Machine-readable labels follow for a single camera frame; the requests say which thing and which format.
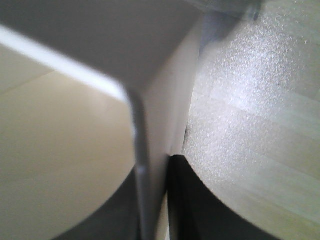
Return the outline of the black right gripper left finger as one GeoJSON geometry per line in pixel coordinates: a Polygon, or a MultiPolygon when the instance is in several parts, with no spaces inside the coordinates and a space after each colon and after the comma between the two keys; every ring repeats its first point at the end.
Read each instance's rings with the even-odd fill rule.
{"type": "Polygon", "coordinates": [[[60,240],[139,240],[140,214],[135,171],[94,214],[63,233],[60,240]]]}

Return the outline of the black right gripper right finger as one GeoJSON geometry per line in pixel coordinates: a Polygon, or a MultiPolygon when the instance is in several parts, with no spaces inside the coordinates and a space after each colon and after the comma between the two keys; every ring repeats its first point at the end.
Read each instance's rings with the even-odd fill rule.
{"type": "Polygon", "coordinates": [[[183,155],[169,158],[166,176],[170,239],[275,239],[220,201],[205,186],[183,155]]]}

